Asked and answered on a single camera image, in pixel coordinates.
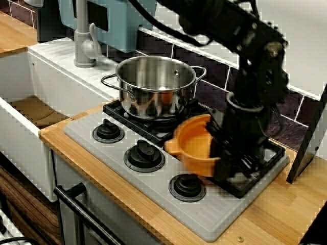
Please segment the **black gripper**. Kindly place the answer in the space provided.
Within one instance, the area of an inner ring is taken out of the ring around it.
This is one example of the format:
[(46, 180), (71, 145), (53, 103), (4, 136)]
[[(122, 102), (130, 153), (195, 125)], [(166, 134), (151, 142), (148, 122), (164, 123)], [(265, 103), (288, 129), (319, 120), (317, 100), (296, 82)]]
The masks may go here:
[(257, 172), (264, 157), (263, 142), (267, 138), (265, 131), (271, 119), (271, 110), (267, 107), (242, 108), (228, 102), (219, 125), (213, 117), (208, 122), (208, 132), (213, 139), (209, 156), (218, 158), (213, 167), (213, 178), (225, 179), (224, 167), (220, 166), (224, 152), (237, 158), (237, 172), (246, 178)]

